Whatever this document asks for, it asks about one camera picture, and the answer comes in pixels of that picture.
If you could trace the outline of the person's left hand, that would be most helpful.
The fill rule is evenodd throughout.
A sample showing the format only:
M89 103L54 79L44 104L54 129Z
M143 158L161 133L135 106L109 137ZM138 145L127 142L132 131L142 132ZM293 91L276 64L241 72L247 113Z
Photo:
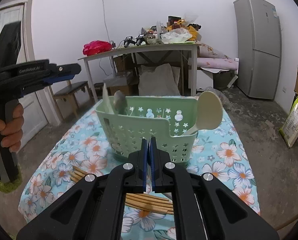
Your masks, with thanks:
M5 123L0 120L0 133L4 137L1 142L1 146L8 148L10 152L17 152L20 149L21 139L23 136L23 114L24 108L20 103L18 103L13 111L12 121Z

